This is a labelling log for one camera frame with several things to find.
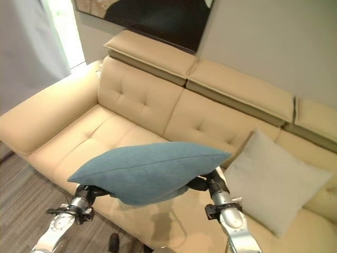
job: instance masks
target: sofa armrest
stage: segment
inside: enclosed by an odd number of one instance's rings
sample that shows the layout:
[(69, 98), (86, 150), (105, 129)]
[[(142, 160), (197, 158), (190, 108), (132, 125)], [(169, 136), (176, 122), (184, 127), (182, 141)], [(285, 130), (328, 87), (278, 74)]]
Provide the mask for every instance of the sofa armrest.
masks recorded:
[(100, 63), (71, 74), (2, 115), (0, 140), (27, 155), (77, 119), (97, 103)]

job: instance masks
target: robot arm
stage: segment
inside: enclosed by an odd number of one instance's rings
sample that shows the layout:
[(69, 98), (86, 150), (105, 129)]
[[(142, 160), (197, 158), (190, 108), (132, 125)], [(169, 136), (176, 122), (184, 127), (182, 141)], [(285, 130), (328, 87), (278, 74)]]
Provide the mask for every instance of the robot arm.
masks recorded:
[(229, 239), (233, 253), (262, 253), (253, 235), (249, 232), (247, 219), (241, 211), (241, 199), (232, 199), (220, 167), (206, 175), (214, 205), (207, 205), (208, 219), (217, 219)]
[(80, 184), (70, 204), (62, 204), (58, 209), (48, 209), (47, 213), (57, 214), (51, 221), (49, 228), (44, 233), (31, 253), (54, 253), (64, 234), (73, 224), (81, 225), (85, 221), (91, 221), (94, 217), (92, 204), (98, 196), (107, 195), (109, 192), (96, 187)]

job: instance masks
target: beige leather sofa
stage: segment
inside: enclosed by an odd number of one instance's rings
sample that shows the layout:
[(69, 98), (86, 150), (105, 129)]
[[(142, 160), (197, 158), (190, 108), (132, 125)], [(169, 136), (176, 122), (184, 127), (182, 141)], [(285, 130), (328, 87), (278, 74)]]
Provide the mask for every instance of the beige leather sofa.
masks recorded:
[[(67, 178), (107, 150), (153, 142), (197, 142), (232, 152), (223, 164), (226, 168), (258, 128), (289, 153), (333, 171), (334, 176), (282, 238), (248, 217), (252, 234), (265, 253), (337, 252), (335, 109), (297, 98), (293, 114), (293, 94), (129, 31), (106, 47), (110, 56), (102, 65), (94, 62), (4, 114), (1, 140), (44, 176), (74, 193), (76, 184)], [(207, 192), (189, 190), (141, 207), (104, 196), (94, 207), (150, 247), (167, 245), (181, 253), (225, 252), (225, 234), (204, 213), (208, 203)]]

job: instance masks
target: white curtain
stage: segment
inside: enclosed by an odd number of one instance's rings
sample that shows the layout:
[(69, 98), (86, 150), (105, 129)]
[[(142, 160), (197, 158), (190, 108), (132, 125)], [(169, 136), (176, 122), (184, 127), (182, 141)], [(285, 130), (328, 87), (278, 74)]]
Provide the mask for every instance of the white curtain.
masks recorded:
[(46, 1), (0, 0), (0, 114), (69, 74)]

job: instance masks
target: floor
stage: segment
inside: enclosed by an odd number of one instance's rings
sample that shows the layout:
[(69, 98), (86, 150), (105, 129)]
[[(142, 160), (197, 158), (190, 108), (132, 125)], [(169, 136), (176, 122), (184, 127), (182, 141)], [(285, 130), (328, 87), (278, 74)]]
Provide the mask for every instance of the floor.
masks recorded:
[[(46, 231), (57, 208), (71, 196), (12, 154), (0, 164), (0, 252), (27, 253)], [(143, 253), (143, 244), (112, 222), (95, 214), (75, 229), (65, 253), (108, 253), (108, 239), (117, 232), (120, 253)]]

